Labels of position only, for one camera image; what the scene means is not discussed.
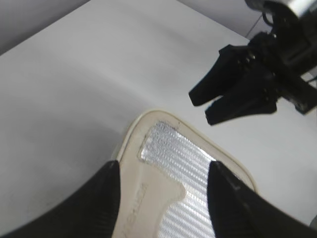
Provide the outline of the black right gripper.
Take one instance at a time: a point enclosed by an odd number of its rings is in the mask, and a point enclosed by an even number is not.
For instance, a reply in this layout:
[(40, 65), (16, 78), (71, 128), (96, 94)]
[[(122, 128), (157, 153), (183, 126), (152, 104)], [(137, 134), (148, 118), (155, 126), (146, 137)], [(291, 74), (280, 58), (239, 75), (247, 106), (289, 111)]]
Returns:
[[(301, 76), (317, 65), (317, 16), (274, 15), (269, 21), (264, 14), (262, 18), (271, 32), (256, 34), (249, 45), (275, 73), (278, 95), (307, 114), (317, 106), (317, 90)], [(247, 72), (247, 55), (246, 46), (222, 48), (212, 68), (189, 92), (195, 107), (222, 96), (205, 111), (209, 125), (276, 112), (277, 95), (271, 80), (247, 76), (234, 86)]]

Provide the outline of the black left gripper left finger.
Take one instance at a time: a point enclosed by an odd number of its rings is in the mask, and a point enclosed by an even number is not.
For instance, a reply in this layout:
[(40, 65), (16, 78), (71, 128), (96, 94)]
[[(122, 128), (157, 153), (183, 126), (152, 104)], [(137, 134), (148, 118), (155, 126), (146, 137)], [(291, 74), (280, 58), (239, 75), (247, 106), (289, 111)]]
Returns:
[(107, 162), (65, 201), (6, 238), (110, 238), (120, 206), (119, 162)]

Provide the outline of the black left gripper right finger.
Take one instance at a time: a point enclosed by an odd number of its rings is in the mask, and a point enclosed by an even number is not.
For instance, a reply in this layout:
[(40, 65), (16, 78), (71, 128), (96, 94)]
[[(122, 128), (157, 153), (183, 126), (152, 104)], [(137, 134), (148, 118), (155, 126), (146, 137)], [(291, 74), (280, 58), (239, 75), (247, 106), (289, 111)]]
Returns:
[(222, 162), (210, 163), (208, 210), (217, 238), (315, 238), (316, 230), (293, 219), (251, 190)]

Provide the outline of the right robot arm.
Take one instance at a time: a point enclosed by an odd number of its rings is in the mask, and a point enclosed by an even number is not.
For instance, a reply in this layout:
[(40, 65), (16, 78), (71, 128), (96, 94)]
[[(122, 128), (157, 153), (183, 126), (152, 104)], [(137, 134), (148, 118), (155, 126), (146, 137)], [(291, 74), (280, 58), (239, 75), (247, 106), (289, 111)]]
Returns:
[(305, 115), (317, 106), (317, 90), (302, 75), (317, 65), (317, 3), (314, 0), (249, 0), (271, 31), (247, 45), (228, 45), (189, 92), (197, 107), (210, 103), (208, 124), (273, 114), (284, 98)]

